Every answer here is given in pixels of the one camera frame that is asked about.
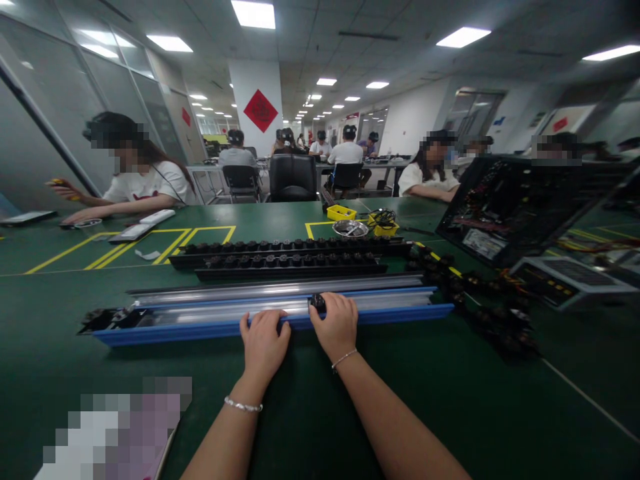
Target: yellow plastic box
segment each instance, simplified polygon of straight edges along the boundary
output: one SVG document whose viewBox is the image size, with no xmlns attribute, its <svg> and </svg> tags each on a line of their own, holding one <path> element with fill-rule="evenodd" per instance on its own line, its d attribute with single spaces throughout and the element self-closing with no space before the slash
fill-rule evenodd
<svg viewBox="0 0 640 480">
<path fill-rule="evenodd" d="M 327 209 L 327 216 L 331 220 L 355 220 L 357 212 L 340 205 L 334 205 Z"/>
</svg>

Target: desk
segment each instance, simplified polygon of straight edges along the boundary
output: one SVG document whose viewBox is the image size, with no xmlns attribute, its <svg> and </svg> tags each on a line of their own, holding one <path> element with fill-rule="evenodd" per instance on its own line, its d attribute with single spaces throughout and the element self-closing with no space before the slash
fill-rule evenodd
<svg viewBox="0 0 640 480">
<path fill-rule="evenodd" d="M 395 178 L 394 178 L 394 182 L 393 182 L 393 191 L 392 191 L 392 196 L 396 196 L 396 192 L 395 192 L 395 186 L 398 183 L 398 178 L 400 173 L 402 172 L 402 170 L 404 170 L 404 168 L 410 164 L 410 160 L 402 160 L 402 161 L 389 161 L 387 163 L 364 163 L 362 168 L 363 169 L 386 169 L 386 173 L 385 173 L 385 182 L 387 182 L 387 180 L 389 179 L 389 172 L 391 171 L 391 169 L 395 170 Z M 316 161 L 315 162 L 315 173 L 316 173 L 316 182 L 318 187 L 322 186 L 322 170 L 333 170 L 334 165 L 330 164 L 330 163 L 321 163 Z"/>
<path fill-rule="evenodd" d="M 429 231 L 445 209 L 405 198 L 343 204 L 360 212 L 365 205 L 388 207 L 398 212 L 400 225 Z M 60 230 L 58 219 L 3 230 L 3 477 L 35 476 L 43 445 L 55 444 L 55 429 L 67 427 L 67 412 L 81 408 L 81 394 L 134 393 L 141 390 L 142 377 L 172 375 L 192 377 L 194 395 L 164 476 L 178 479 L 243 370 L 240 337 L 109 350 L 96 339 L 75 336 L 79 320 L 97 307 L 125 305 L 127 289 L 198 284 L 192 273 L 163 261 L 150 265 L 135 249 L 171 252 L 196 227 L 208 228 L 195 234 L 196 243 L 306 238 L 307 223 L 326 221 L 318 202 L 188 207 L 134 248 L 99 265 L 95 261 L 112 245 L 78 247 L 82 233 Z M 105 224 L 115 232 L 125 222 Z M 316 237 L 331 236 L 331 225 L 309 227 Z M 624 226 L 610 230 L 640 236 Z M 439 254 L 453 253 L 462 271 L 489 273 L 438 237 L 406 237 Z M 548 362 L 638 435 L 637 319 L 558 315 L 542 306 L 533 319 Z M 363 327 L 358 348 L 475 479 L 622 479 L 637 468 L 638 444 L 547 364 L 505 365 L 455 314 Z M 292 335 L 264 404 L 250 478 L 381 478 L 355 410 L 312 331 Z"/>
</svg>

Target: black office chair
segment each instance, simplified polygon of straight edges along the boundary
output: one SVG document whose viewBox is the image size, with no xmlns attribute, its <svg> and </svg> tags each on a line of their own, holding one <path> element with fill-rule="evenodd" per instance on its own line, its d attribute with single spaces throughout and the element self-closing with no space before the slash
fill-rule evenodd
<svg viewBox="0 0 640 480">
<path fill-rule="evenodd" d="M 238 196 L 253 197 L 256 203 L 260 203 L 260 178 L 255 168 L 250 165 L 226 165 L 222 167 L 225 176 L 231 203 Z"/>
<path fill-rule="evenodd" d="M 335 196 L 335 190 L 342 190 L 343 195 L 346 190 L 358 189 L 360 196 L 360 172 L 362 163 L 338 163 L 333 172 L 333 184 L 329 185 L 331 195 Z"/>
<path fill-rule="evenodd" d="M 315 159 L 309 155 L 274 155 L 269 166 L 266 201 L 314 201 L 317 198 Z"/>
</svg>

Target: hand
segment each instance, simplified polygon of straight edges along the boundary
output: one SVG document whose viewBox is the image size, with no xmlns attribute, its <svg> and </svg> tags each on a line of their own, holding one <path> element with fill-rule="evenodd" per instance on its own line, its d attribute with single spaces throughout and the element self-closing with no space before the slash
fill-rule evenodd
<svg viewBox="0 0 640 480">
<path fill-rule="evenodd" d="M 111 210 L 110 205 L 105 207 L 92 207 L 92 208 L 80 210 L 74 213 L 72 216 L 62 220 L 62 223 L 67 223 L 67 224 L 80 223 L 82 221 L 91 220 L 94 218 L 105 218 L 112 214 L 113 212 Z"/>
<path fill-rule="evenodd" d="M 278 371 L 285 358 L 291 327 L 284 322 L 280 336 L 276 330 L 280 318 L 285 317 L 284 310 L 266 310 L 256 313 L 247 324 L 249 312 L 240 320 L 240 333 L 245 344 L 245 373 L 253 381 L 260 383 L 265 389 Z"/>
<path fill-rule="evenodd" d="M 84 198 L 84 194 L 80 192 L 76 187 L 74 187 L 71 182 L 65 179 L 60 179 L 64 182 L 64 185 L 57 185 L 53 182 L 47 182 L 54 192 L 60 195 L 62 198 L 71 201 L 78 201 Z"/>
<path fill-rule="evenodd" d="M 353 299 L 336 293 L 323 293 L 327 305 L 327 316 L 320 319 L 318 310 L 309 306 L 309 316 L 323 350 L 335 363 L 342 356 L 355 349 L 358 326 L 358 307 Z"/>
</svg>

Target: white t-shirt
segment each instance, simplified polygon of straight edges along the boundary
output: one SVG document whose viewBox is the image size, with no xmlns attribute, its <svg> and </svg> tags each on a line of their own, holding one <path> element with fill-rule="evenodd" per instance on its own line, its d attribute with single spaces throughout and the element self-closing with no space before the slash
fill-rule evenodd
<svg viewBox="0 0 640 480">
<path fill-rule="evenodd" d="M 156 197 L 164 193 L 178 201 L 184 201 L 187 205 L 198 204 L 189 182 L 176 164 L 164 161 L 156 163 L 154 167 L 164 178 L 153 167 L 146 175 L 120 173 L 111 180 L 111 186 L 103 198 L 121 203 Z"/>
<path fill-rule="evenodd" d="M 417 163 L 410 163 L 407 168 L 404 169 L 400 180 L 398 180 L 398 187 L 400 188 L 401 197 L 410 197 L 407 192 L 411 187 L 415 185 L 422 185 L 423 187 L 437 188 L 442 191 L 450 191 L 460 185 L 460 182 L 453 176 L 453 170 L 444 170 L 445 180 L 440 181 L 440 175 L 438 172 L 433 173 L 433 180 L 422 181 L 422 170 Z"/>
<path fill-rule="evenodd" d="M 320 145 L 319 142 L 313 142 L 311 144 L 311 148 L 309 149 L 309 153 L 317 153 L 318 155 L 326 155 L 326 156 L 330 156 L 332 151 L 333 149 L 331 148 L 331 144 L 328 143 L 326 140 L 322 145 Z"/>
<path fill-rule="evenodd" d="M 329 163 L 362 163 L 362 147 L 352 141 L 336 145 L 327 162 Z"/>
</svg>

